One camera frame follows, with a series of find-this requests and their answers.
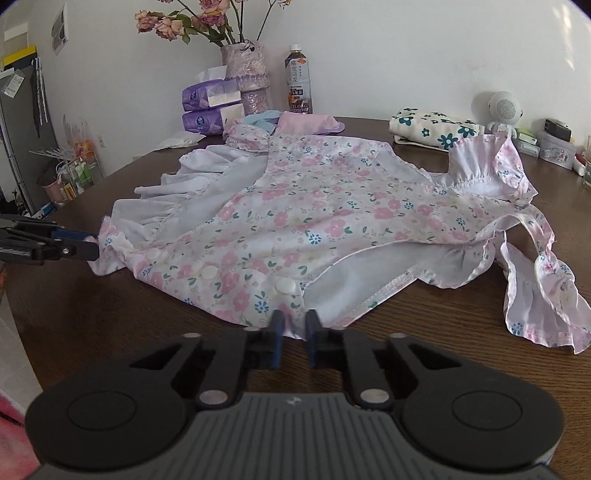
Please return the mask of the folded cream floral cloth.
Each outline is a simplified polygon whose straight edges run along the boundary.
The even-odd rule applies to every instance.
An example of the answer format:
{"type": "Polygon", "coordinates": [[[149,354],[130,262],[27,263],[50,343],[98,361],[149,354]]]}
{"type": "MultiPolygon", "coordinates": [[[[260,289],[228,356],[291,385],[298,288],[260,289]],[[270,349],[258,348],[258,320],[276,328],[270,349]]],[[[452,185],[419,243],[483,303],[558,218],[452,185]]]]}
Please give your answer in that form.
{"type": "Polygon", "coordinates": [[[389,130],[396,142],[418,144],[443,151],[453,149],[461,140],[485,133],[483,125],[470,119],[409,107],[394,114],[389,122],[389,130]]]}

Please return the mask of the small white floral tin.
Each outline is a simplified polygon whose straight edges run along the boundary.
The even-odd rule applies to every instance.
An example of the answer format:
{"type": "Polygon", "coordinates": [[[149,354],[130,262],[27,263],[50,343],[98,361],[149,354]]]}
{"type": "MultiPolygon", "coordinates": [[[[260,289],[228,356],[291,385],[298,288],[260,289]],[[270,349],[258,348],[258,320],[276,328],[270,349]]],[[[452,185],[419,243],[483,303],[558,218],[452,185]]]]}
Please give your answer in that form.
{"type": "Polygon", "coordinates": [[[561,140],[546,131],[539,131],[536,137],[540,159],[567,170],[573,168],[576,147],[572,143],[561,140]]]}

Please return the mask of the white round speaker toy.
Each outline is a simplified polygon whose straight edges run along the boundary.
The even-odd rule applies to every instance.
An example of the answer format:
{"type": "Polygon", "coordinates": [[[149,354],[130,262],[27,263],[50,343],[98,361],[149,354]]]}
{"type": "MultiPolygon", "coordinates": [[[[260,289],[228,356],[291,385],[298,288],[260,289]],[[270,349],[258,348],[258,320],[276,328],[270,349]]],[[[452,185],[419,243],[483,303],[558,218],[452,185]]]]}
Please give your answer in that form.
{"type": "Polygon", "coordinates": [[[487,134],[506,134],[517,137],[516,125],[524,111],[517,98],[508,91],[485,91],[478,94],[472,103],[477,119],[485,126],[487,134]]]}

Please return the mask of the pink lace flower vase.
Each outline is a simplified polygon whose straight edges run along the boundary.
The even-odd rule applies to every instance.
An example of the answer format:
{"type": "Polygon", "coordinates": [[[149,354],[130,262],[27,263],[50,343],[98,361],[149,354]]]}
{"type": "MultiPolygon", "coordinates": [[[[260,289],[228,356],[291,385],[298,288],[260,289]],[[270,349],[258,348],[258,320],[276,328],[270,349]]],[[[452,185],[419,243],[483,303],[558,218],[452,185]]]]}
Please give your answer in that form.
{"type": "Polygon", "coordinates": [[[221,48],[222,64],[226,77],[238,82],[245,114],[259,114],[270,110],[270,70],[266,66],[263,44],[245,41],[221,48]]]}

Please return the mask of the lower purple tissue pack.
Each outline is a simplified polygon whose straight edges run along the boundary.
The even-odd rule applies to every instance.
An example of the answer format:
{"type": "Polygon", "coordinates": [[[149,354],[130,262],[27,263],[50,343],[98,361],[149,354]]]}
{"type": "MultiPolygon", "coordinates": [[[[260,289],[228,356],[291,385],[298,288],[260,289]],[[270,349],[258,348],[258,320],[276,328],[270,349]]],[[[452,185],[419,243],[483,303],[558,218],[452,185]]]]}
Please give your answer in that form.
{"type": "Polygon", "coordinates": [[[215,136],[221,135],[231,121],[242,119],[244,115],[242,103],[235,103],[207,110],[185,112],[182,115],[182,124],[187,132],[215,136]]]}

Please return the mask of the upper purple tissue pack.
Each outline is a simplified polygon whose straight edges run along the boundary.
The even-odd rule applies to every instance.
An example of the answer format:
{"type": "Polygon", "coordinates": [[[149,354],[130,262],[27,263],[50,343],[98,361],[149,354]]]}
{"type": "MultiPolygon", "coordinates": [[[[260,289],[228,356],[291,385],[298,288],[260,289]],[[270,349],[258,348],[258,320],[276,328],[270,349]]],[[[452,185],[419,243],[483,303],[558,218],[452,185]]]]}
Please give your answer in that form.
{"type": "Polygon", "coordinates": [[[197,74],[197,83],[186,87],[181,94],[185,112],[209,110],[242,101],[242,93],[235,78],[227,78],[228,67],[212,67],[197,74]]]}

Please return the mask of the pink purple blue garment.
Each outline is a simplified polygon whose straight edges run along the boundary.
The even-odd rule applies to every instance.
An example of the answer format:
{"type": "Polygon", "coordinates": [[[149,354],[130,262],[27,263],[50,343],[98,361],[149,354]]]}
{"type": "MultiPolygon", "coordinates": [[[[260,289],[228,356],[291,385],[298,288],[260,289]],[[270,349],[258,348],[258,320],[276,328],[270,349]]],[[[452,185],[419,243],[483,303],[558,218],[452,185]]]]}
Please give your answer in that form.
{"type": "Polygon", "coordinates": [[[332,135],[345,130],[345,124],[331,115],[290,111],[266,110],[263,113],[247,115],[240,121],[242,124],[262,129],[270,135],[332,135]]]}

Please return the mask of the crumpled white tissue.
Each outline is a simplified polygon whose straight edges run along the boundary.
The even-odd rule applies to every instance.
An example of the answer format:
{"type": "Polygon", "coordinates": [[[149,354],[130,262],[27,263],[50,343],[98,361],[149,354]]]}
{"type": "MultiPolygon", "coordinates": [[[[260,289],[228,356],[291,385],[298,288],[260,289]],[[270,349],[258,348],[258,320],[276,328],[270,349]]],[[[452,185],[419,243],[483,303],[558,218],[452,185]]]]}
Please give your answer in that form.
{"type": "Polygon", "coordinates": [[[166,149],[185,149],[194,147],[204,138],[204,135],[198,133],[178,131],[175,132],[170,138],[161,141],[153,148],[153,150],[160,151],[166,149]]]}

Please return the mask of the dried pink rose bouquet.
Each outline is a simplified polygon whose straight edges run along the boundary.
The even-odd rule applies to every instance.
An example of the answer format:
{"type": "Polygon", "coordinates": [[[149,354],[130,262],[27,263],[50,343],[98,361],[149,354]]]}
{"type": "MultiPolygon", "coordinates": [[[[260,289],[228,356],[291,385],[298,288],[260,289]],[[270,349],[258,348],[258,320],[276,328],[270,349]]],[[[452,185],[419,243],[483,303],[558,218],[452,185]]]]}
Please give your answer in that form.
{"type": "Polygon", "coordinates": [[[166,12],[140,10],[134,14],[138,33],[153,32],[169,42],[180,40],[185,45],[201,36],[218,47],[245,43],[245,1],[199,1],[191,8],[186,1],[160,1],[178,7],[166,12]]]}

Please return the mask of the pink floral baby dress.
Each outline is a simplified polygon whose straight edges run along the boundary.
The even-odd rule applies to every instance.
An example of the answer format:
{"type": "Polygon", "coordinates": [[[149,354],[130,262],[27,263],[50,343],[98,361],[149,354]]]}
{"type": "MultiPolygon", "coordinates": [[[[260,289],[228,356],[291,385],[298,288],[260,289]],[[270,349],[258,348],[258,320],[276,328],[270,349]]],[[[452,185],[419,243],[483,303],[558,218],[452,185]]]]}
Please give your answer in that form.
{"type": "Polygon", "coordinates": [[[416,281],[456,289],[499,264],[512,334],[578,353],[590,345],[589,305],[507,138],[461,140],[441,174],[387,143],[236,125],[179,164],[114,203],[94,274],[126,269],[247,327],[280,310],[301,338],[308,310],[345,327],[416,281]]]}

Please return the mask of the brown tea drink bottle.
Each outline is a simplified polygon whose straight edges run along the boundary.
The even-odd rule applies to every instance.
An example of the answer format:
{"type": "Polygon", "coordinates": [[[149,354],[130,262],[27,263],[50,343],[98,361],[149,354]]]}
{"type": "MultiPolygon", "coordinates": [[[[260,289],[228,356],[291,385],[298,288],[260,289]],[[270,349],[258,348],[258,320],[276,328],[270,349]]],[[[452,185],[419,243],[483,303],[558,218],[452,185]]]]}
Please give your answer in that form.
{"type": "Polygon", "coordinates": [[[311,77],[308,57],[301,46],[290,45],[290,53],[284,60],[287,75],[287,103],[290,112],[312,113],[311,77]]]}

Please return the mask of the purple tissue pack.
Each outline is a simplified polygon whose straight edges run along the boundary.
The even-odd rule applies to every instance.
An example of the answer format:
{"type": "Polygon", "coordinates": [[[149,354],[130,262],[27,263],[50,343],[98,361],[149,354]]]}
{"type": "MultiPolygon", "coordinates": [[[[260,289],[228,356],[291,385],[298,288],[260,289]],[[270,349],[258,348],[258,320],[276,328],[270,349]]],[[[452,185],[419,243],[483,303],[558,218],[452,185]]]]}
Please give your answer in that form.
{"type": "Polygon", "coordinates": [[[242,93],[235,78],[227,78],[228,67],[212,67],[197,74],[197,83],[186,87],[181,94],[185,112],[209,110],[242,101],[242,93]]]}
{"type": "Polygon", "coordinates": [[[221,135],[231,121],[242,119],[244,115],[242,103],[235,103],[207,110],[185,112],[182,115],[182,124],[187,132],[215,136],[221,135]]]}

